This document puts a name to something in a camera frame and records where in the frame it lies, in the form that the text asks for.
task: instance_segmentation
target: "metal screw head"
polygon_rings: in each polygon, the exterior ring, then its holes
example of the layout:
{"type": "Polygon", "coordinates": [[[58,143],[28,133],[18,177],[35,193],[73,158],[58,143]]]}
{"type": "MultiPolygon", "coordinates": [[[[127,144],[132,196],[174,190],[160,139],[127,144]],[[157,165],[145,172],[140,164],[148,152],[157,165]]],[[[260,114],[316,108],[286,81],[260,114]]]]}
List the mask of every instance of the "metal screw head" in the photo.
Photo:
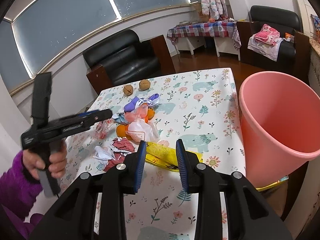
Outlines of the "metal screw head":
{"type": "Polygon", "coordinates": [[[239,172],[239,171],[236,171],[233,173],[233,176],[236,178],[236,179],[241,179],[242,178],[242,174],[239,172]]]}
{"type": "Polygon", "coordinates": [[[197,168],[198,168],[199,170],[204,170],[204,169],[206,168],[206,165],[203,164],[203,163],[198,163],[198,164],[197,164],[197,168]]]}
{"type": "Polygon", "coordinates": [[[90,174],[87,172],[81,173],[80,174],[80,178],[81,179],[88,179],[90,177],[90,174]]]}
{"type": "Polygon", "coordinates": [[[124,170],[125,168],[126,168],[126,166],[125,166],[124,163],[119,163],[119,164],[117,165],[117,169],[118,169],[118,170],[124,170]]]}

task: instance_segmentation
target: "leather sofa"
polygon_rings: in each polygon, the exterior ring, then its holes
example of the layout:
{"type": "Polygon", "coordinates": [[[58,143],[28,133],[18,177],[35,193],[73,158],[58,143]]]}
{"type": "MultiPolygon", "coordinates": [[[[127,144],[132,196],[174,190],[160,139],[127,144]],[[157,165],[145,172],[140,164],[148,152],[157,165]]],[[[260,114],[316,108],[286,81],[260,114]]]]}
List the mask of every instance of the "leather sofa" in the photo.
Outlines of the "leather sofa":
{"type": "Polygon", "coordinates": [[[175,73],[163,35],[140,42],[133,30],[123,30],[89,47],[83,56],[90,67],[87,77],[98,94],[106,88],[175,73]]]}
{"type": "Polygon", "coordinates": [[[265,70],[287,73],[304,82],[308,82],[308,65],[310,62],[309,38],[301,33],[301,25],[295,12],[267,6],[253,5],[250,9],[252,22],[237,22],[241,40],[241,62],[265,70]],[[249,50],[249,38],[258,33],[264,24],[275,28],[284,38],[285,33],[295,36],[294,43],[282,41],[277,61],[273,61],[257,52],[249,50]]]}

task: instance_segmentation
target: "pink bucket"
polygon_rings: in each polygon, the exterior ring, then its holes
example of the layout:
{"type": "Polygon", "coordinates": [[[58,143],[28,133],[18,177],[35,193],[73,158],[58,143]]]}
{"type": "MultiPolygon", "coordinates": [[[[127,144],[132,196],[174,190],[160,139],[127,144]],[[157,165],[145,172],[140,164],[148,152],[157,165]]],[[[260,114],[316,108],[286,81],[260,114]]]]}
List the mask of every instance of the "pink bucket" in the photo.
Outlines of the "pink bucket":
{"type": "Polygon", "coordinates": [[[240,87],[246,177],[270,185],[320,154],[320,98],[299,79],[259,72],[240,87]]]}

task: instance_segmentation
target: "hand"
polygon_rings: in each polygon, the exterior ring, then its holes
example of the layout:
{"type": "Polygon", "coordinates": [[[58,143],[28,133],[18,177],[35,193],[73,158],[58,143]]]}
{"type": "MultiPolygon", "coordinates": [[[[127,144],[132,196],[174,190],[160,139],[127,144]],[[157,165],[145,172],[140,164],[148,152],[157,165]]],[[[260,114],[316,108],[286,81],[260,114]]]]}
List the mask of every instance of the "hand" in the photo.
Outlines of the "hand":
{"type": "MultiPolygon", "coordinates": [[[[49,161],[51,162],[49,171],[51,172],[51,176],[53,178],[61,178],[66,173],[66,156],[67,146],[65,142],[62,142],[60,151],[51,154],[49,157],[49,161]]],[[[41,157],[30,150],[24,150],[22,154],[22,162],[32,177],[39,180],[37,169],[43,170],[45,168],[44,161],[41,159],[41,157]]]]}

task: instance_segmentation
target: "table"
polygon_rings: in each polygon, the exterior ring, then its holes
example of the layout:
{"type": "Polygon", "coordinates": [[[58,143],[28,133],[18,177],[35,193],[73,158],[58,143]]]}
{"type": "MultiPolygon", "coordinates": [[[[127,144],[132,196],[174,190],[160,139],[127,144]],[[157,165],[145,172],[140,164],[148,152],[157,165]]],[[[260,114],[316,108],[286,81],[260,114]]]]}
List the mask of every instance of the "table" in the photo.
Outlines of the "table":
{"type": "Polygon", "coordinates": [[[196,42],[195,37],[199,36],[214,38],[218,57],[220,57],[220,52],[225,52],[238,55],[240,60],[239,48],[241,47],[241,42],[236,22],[217,21],[214,23],[198,23],[174,27],[168,30],[167,34],[167,38],[171,39],[177,51],[179,49],[190,50],[192,55],[193,49],[203,43],[196,42]],[[179,37],[185,37],[190,41],[180,41],[179,37]]]}
{"type": "MultiPolygon", "coordinates": [[[[161,104],[152,119],[160,134],[160,144],[175,148],[182,138],[188,150],[203,153],[203,162],[218,172],[245,174],[244,148],[235,81],[230,68],[179,73],[149,79],[151,88],[139,91],[133,82],[133,96],[161,95],[161,104]]],[[[124,97],[123,86],[104,90],[90,110],[110,108],[119,112],[133,96],[124,97]]],[[[67,138],[68,164],[61,180],[62,190],[82,172],[103,173],[103,164],[92,158],[96,145],[108,146],[116,136],[113,130],[104,140],[95,140],[91,131],[67,138]]],[[[98,198],[95,231],[99,232],[98,198]]],[[[178,172],[146,163],[142,184],[136,195],[124,197],[128,240],[194,239],[197,194],[183,191],[178,172]]],[[[227,214],[221,196],[223,237],[228,239],[227,214]]]]}

